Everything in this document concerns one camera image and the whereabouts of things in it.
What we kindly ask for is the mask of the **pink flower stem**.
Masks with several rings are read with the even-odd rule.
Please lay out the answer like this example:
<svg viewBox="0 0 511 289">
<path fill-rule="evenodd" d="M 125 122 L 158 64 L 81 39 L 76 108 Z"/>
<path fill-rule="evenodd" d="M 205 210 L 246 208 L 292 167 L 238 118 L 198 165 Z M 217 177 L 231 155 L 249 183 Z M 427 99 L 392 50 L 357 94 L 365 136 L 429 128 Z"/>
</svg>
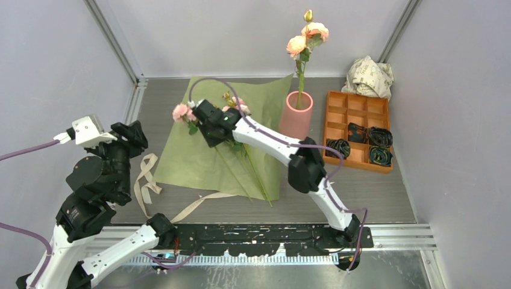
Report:
<svg viewBox="0 0 511 289">
<path fill-rule="evenodd" d="M 183 142 L 182 148 L 172 149 L 180 157 L 183 167 L 188 171 L 184 184 L 203 190 L 217 190 L 248 198 L 261 196 L 259 187 L 251 175 L 245 171 L 227 141 L 210 148 L 198 128 L 197 118 L 186 104 L 178 104 L 173 113 L 175 123 L 187 125 L 189 136 L 183 135 L 172 143 Z"/>
<path fill-rule="evenodd" d="M 226 106 L 222 108 L 223 112 L 227 112 L 230 108 L 234 108 L 236 110 L 241 110 L 243 113 L 250 115 L 251 112 L 246 105 L 246 103 L 239 98 L 230 95 L 230 92 L 225 92 L 222 95 L 222 99 L 226 102 Z M 249 148 L 247 144 L 243 144 L 239 141 L 228 140 L 227 144 L 233 151 L 233 154 L 237 157 L 240 163 L 243 165 L 246 172 L 248 172 L 253 178 L 254 182 L 257 184 L 260 190 L 260 194 L 262 198 L 267 201 L 270 207 L 273 207 L 272 202 L 268 196 L 268 192 L 266 187 L 259 175 L 258 170 L 253 162 L 251 154 L 249 152 Z"/>
</svg>

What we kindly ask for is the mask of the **beige ribbon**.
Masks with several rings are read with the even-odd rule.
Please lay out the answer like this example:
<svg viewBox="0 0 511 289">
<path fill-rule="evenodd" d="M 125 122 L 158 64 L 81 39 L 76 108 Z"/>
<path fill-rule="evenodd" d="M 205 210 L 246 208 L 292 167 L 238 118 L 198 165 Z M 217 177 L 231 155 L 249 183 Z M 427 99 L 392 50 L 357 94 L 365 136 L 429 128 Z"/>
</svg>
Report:
<svg viewBox="0 0 511 289">
<path fill-rule="evenodd" d="M 152 216 L 148 214 L 146 205 L 152 204 L 151 191 L 155 194 L 160 194 L 162 188 L 157 185 L 154 181 L 153 174 L 151 173 L 152 168 L 155 166 L 158 160 L 156 154 L 148 154 L 142 158 L 140 163 L 141 172 L 134 182 L 133 192 L 136 200 L 141 208 L 143 214 L 147 219 Z M 227 197 L 234 197 L 232 194 L 226 194 L 221 192 L 212 193 L 207 196 L 201 196 L 198 200 L 192 202 L 190 205 L 185 207 L 180 213 L 178 213 L 172 220 L 171 223 L 179 223 L 183 221 L 189 214 L 194 212 L 205 200 L 209 199 L 223 199 Z"/>
</svg>

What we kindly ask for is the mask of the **peach paper bouquet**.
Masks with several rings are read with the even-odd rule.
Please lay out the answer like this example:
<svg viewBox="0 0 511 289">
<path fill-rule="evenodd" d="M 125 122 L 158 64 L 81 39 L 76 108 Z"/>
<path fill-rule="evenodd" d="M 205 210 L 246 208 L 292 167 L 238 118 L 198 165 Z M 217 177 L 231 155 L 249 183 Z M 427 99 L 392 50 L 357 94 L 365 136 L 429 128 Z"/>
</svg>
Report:
<svg viewBox="0 0 511 289">
<path fill-rule="evenodd" d="M 182 103 L 190 97 L 206 99 L 223 108 L 225 93 L 237 94 L 246 102 L 256 122 L 279 130 L 284 100 L 290 90 L 292 75 L 263 84 L 231 82 L 231 92 L 224 84 L 192 78 Z M 154 173 L 154 180 L 201 190 L 239 195 L 273 202 L 279 198 L 281 163 L 251 145 L 241 150 L 228 143 L 208 147 L 200 132 L 189 133 L 185 123 L 175 122 Z"/>
</svg>

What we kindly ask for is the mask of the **pink cylindrical vase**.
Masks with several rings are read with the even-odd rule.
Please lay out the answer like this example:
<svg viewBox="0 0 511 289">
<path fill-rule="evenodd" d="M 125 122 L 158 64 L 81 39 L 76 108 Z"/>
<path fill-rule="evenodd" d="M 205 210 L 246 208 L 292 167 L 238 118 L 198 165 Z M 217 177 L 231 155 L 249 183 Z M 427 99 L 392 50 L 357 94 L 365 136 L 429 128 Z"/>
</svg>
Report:
<svg viewBox="0 0 511 289">
<path fill-rule="evenodd" d="M 279 132 L 288 137 L 304 140 L 310 132 L 313 99 L 306 93 L 294 91 L 288 94 L 284 102 Z"/>
</svg>

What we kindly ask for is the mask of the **peach flower stem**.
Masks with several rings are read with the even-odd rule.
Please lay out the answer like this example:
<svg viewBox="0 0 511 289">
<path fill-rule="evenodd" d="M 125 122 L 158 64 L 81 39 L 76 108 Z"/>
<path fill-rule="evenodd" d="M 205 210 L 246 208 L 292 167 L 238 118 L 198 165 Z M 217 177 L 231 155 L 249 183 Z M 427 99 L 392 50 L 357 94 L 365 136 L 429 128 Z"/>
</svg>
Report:
<svg viewBox="0 0 511 289">
<path fill-rule="evenodd" d="M 303 19 L 306 24 L 301 30 L 301 34 L 292 37 L 286 46 L 286 52 L 295 62 L 295 74 L 299 80 L 298 96 L 295 104 L 297 110 L 303 110 L 301 96 L 304 92 L 306 65 L 310 61 L 313 50 L 329 38 L 328 28 L 323 23 L 314 21 L 313 10 L 306 10 Z"/>
</svg>

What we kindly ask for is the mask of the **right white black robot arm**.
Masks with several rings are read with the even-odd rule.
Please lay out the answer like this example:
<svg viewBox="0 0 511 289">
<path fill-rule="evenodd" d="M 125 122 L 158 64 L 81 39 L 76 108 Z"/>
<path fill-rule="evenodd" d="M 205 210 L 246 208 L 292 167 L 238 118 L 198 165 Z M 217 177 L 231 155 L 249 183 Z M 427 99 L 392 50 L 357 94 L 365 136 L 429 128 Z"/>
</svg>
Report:
<svg viewBox="0 0 511 289">
<path fill-rule="evenodd" d="M 234 108 L 222 111 L 203 99 L 192 102 L 192 113 L 198 121 L 207 145 L 211 148 L 236 141 L 260 149 L 287 168 L 287 180 L 296 191 L 309 195 L 335 229 L 335 241 L 350 247 L 360 237 L 361 222 L 334 192 L 325 169 L 321 151 L 313 139 L 290 138 L 267 128 Z"/>
</svg>

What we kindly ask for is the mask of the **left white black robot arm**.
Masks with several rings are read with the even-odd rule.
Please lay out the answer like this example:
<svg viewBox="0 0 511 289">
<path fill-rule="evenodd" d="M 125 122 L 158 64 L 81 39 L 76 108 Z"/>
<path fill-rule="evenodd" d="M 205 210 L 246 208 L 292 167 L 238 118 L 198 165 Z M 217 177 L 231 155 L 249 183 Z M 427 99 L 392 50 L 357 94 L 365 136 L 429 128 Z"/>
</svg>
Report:
<svg viewBox="0 0 511 289">
<path fill-rule="evenodd" d="M 64 137 L 88 155 L 66 178 L 72 192 L 56 215 L 47 253 L 32 273 L 17 279 L 18 288 L 93 288 L 132 257 L 175 243 L 175 226 L 158 213 L 129 237 L 87 256 L 88 245 L 116 213 L 111 205 L 130 202 L 130 161 L 148 141 L 139 121 L 114 123 L 106 132 L 94 116 L 74 121 Z"/>
</svg>

